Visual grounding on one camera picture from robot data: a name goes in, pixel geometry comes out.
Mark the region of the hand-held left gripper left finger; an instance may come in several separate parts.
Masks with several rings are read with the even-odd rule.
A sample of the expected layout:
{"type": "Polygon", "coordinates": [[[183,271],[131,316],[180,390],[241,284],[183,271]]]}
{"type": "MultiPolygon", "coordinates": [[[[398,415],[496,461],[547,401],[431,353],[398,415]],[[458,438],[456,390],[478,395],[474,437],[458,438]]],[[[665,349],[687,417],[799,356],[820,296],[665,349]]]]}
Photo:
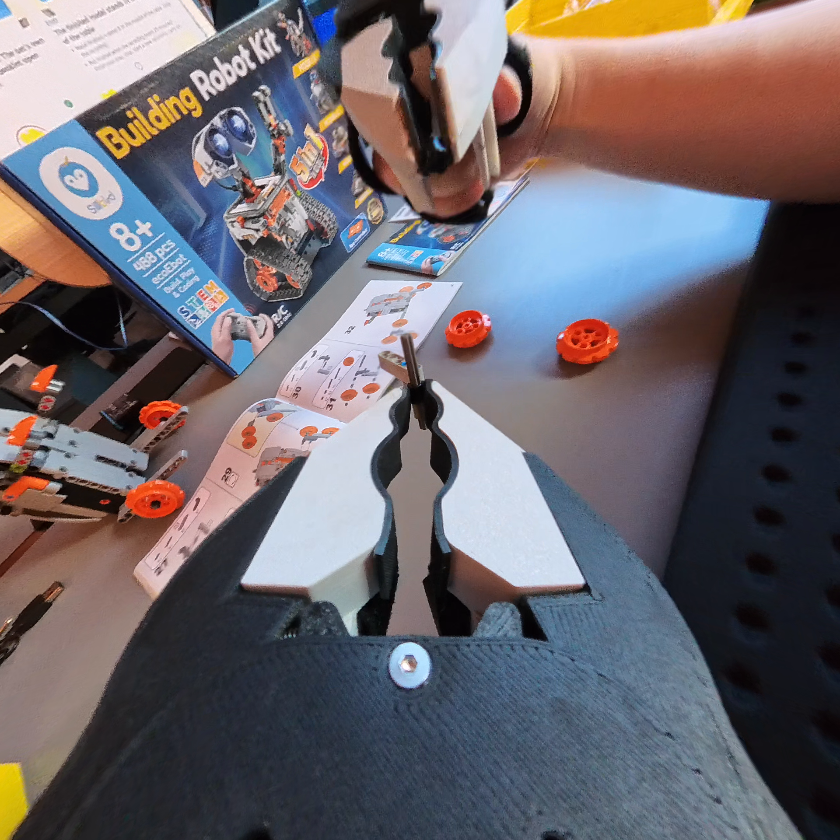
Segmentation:
{"type": "Polygon", "coordinates": [[[396,593],[396,526],[387,491],[410,424],[394,388],[306,459],[255,552],[244,588],[334,604],[346,624],[388,624],[396,593]]]}

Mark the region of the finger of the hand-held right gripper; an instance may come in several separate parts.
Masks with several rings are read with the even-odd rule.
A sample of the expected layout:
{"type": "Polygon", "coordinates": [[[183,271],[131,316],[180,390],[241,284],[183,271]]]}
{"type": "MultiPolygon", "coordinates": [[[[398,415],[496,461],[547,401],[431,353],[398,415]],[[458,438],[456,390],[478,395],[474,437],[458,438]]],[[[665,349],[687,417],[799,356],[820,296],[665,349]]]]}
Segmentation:
{"type": "Polygon", "coordinates": [[[433,112],[454,162],[476,153],[480,169],[500,167],[493,91],[508,47],[502,1],[424,1],[436,17],[433,112]]]}
{"type": "Polygon", "coordinates": [[[445,170],[429,45],[403,34],[355,34],[341,48],[341,98],[361,137],[400,180],[445,170]]]}

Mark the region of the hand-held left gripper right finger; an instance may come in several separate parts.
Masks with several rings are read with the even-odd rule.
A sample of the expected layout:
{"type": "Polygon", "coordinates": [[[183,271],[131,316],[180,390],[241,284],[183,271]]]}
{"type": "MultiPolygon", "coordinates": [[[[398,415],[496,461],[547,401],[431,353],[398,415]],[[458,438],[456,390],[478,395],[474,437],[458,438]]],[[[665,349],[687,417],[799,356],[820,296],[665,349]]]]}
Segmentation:
{"type": "Polygon", "coordinates": [[[441,384],[427,382],[434,502],[427,599],[436,624],[495,602],[580,592],[585,578],[526,453],[441,384]]]}

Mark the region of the instruction booklet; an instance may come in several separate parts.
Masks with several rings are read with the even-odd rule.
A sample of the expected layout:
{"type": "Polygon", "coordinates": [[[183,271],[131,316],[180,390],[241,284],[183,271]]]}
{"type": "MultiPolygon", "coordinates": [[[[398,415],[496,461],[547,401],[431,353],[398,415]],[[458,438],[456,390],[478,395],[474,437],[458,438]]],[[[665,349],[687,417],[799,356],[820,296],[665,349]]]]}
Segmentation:
{"type": "Polygon", "coordinates": [[[134,569],[155,598],[207,536],[296,457],[335,434],[392,383],[379,362],[399,350],[398,333],[423,342],[461,283],[372,280],[282,383],[230,428],[192,498],[134,569]]]}

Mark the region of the orange toy wheel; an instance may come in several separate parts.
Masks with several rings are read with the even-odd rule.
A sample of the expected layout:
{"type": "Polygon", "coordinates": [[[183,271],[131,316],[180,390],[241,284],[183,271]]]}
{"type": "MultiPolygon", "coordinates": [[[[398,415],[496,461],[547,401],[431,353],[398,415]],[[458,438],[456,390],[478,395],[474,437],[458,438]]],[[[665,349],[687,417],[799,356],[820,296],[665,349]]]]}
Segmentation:
{"type": "Polygon", "coordinates": [[[619,333],[608,322],[585,318],[569,324],[556,339],[556,351],[562,360],[573,364],[595,364],[613,354],[619,333]]]}
{"type": "Polygon", "coordinates": [[[447,343],[457,349],[470,349],[484,342],[491,332],[490,316],[478,310],[465,310],[454,315],[445,328],[447,343]]]}

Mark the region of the yellow plastic parts bin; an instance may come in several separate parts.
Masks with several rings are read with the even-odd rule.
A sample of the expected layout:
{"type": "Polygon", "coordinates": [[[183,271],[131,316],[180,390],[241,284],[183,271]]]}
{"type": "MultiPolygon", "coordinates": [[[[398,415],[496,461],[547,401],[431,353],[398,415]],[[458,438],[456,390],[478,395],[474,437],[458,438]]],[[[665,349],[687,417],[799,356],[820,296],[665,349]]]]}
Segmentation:
{"type": "Polygon", "coordinates": [[[0,772],[0,837],[10,839],[28,813],[25,780],[19,763],[1,763],[0,772]]]}

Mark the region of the person's right forearm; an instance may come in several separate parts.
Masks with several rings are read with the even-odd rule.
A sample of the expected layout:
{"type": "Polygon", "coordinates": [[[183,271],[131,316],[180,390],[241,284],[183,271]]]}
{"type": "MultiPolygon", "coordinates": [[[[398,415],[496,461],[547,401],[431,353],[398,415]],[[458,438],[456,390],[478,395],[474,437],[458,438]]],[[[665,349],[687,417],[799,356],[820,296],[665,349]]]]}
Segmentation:
{"type": "Polygon", "coordinates": [[[838,201],[838,2],[559,51],[546,155],[714,193],[838,201]]]}

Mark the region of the grey desk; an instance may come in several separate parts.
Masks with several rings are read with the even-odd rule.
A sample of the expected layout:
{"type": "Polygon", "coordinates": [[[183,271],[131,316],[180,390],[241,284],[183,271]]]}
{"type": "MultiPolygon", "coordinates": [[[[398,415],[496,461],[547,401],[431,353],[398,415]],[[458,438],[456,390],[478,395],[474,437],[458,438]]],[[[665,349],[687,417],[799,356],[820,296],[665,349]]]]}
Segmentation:
{"type": "MultiPolygon", "coordinates": [[[[767,206],[543,162],[445,273],[446,311],[487,312],[490,339],[450,349],[441,320],[419,357],[539,455],[661,574],[767,206]],[[600,319],[617,350],[573,364],[572,322],[600,319]]],[[[66,590],[2,666],[1,760],[33,801],[86,727],[150,597],[133,569],[169,520],[61,523],[2,577],[2,618],[66,590]]]]}

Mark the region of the wooden office desk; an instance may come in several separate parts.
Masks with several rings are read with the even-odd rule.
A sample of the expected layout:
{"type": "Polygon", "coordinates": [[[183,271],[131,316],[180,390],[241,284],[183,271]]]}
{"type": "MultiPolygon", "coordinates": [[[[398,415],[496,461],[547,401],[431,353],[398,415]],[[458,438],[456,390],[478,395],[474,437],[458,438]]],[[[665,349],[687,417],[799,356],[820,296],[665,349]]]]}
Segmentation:
{"type": "Polygon", "coordinates": [[[15,190],[1,182],[1,250],[38,277],[69,287],[104,287],[108,274],[15,190]]]}

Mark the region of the person's right hand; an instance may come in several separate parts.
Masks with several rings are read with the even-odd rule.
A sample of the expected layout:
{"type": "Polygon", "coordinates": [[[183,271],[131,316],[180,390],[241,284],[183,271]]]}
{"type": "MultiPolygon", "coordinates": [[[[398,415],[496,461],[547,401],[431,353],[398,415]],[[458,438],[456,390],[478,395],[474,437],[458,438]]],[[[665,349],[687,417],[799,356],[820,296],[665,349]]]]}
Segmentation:
{"type": "MultiPolygon", "coordinates": [[[[512,136],[498,142],[500,173],[491,181],[513,178],[526,163],[539,157],[547,147],[547,136],[554,107],[560,95],[563,62],[567,44],[560,39],[518,37],[528,50],[532,64],[532,101],[525,120],[512,136]]],[[[493,91],[493,105],[499,123],[508,123],[518,114],[521,91],[517,75],[503,67],[493,91]]],[[[426,178],[430,214],[452,218],[470,210],[486,191],[473,148],[453,163],[445,173],[426,178]]]]}

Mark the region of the blue cover booklet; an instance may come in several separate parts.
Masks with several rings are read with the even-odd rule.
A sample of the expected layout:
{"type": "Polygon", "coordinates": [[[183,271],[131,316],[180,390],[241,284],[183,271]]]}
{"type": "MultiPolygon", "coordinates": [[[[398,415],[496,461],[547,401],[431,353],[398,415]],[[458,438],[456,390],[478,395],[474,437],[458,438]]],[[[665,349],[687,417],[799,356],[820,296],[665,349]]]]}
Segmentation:
{"type": "Polygon", "coordinates": [[[366,263],[372,267],[439,277],[489,224],[489,217],[475,224],[417,219],[400,226],[393,236],[376,246],[366,263]]]}

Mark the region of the small yellow bin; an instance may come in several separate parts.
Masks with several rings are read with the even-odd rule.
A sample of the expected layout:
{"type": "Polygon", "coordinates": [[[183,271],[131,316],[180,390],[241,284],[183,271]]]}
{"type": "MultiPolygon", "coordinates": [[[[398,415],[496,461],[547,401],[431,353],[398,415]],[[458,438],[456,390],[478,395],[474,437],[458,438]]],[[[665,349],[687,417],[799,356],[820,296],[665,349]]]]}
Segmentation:
{"type": "Polygon", "coordinates": [[[519,1],[507,10],[510,34],[541,38],[652,35],[743,18],[752,1],[519,1]]]}

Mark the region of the blue robot kit box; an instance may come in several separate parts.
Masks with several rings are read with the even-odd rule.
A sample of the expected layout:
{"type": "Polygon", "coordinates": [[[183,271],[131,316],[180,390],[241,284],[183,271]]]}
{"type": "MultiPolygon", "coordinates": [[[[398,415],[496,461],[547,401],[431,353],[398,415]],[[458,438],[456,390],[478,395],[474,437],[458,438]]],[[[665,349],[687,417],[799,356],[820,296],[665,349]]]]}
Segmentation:
{"type": "Polygon", "coordinates": [[[2,162],[128,293],[242,373],[387,219],[303,2],[274,2],[2,162]]]}

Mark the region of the partly built toy robot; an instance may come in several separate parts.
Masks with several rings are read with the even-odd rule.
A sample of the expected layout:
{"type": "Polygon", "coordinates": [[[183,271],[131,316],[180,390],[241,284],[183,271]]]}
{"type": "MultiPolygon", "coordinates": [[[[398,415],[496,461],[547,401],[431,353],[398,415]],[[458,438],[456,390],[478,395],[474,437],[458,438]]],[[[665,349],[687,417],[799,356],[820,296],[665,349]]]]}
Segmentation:
{"type": "Polygon", "coordinates": [[[115,514],[163,518],[184,503],[182,488],[169,481],[186,460],[177,453],[147,476],[150,452],[186,421],[188,409],[157,401],[140,411],[146,430],[124,444],[48,416],[64,383],[55,364],[42,369],[28,387],[40,399],[36,414],[1,411],[1,514],[44,522],[95,522],[115,514]]]}

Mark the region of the black foam mat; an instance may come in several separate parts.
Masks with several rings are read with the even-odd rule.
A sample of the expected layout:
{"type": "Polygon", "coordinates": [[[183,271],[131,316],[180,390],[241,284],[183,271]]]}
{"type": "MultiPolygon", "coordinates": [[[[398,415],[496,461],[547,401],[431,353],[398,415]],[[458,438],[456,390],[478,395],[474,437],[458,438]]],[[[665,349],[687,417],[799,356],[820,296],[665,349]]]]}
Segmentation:
{"type": "Polygon", "coordinates": [[[767,785],[839,835],[839,207],[767,216],[665,572],[767,785]]]}

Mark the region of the curled white poster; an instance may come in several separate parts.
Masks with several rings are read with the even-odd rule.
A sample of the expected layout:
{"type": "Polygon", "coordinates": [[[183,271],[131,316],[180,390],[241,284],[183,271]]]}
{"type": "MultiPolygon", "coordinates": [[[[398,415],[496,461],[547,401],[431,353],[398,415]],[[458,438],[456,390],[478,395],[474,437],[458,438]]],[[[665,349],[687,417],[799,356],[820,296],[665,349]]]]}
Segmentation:
{"type": "Polygon", "coordinates": [[[215,33],[206,2],[2,1],[1,156],[215,33]]]}

